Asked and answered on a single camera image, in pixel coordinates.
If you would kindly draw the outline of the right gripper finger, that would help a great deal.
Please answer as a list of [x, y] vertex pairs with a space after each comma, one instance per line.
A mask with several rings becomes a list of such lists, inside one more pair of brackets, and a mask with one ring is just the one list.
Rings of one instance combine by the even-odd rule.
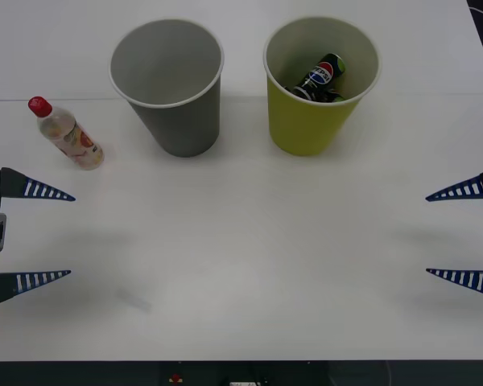
[[483, 199], [483, 172], [471, 179], [445, 187], [425, 198], [428, 202], [461, 199]]
[[445, 281], [483, 294], [483, 270], [425, 269]]

